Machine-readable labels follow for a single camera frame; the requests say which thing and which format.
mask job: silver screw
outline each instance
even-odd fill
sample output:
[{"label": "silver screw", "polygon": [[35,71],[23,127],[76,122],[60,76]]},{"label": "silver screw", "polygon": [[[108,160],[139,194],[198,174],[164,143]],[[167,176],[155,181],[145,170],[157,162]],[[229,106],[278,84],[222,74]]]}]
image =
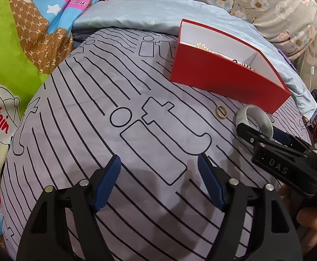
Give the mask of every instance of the silver screw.
[{"label": "silver screw", "polygon": [[265,188],[268,190],[268,191],[273,191],[274,190],[274,186],[270,183],[266,184]]},{"label": "silver screw", "polygon": [[237,184],[239,184],[239,180],[237,180],[235,178],[231,178],[229,180],[229,183],[232,184],[233,186],[236,186]]},{"label": "silver screw", "polygon": [[79,182],[79,185],[81,185],[81,186],[88,186],[88,179],[82,179],[82,180]]},{"label": "silver screw", "polygon": [[53,190],[53,186],[45,187],[45,192],[50,193]]}]

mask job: cartoon blanket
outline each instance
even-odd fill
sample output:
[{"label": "cartoon blanket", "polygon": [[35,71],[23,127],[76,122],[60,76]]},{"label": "cartoon blanket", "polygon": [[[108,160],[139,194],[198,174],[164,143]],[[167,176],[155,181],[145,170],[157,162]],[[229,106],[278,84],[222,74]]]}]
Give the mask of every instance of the cartoon blanket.
[{"label": "cartoon blanket", "polygon": [[73,23],[96,1],[0,0],[0,179],[27,104],[72,51]]}]

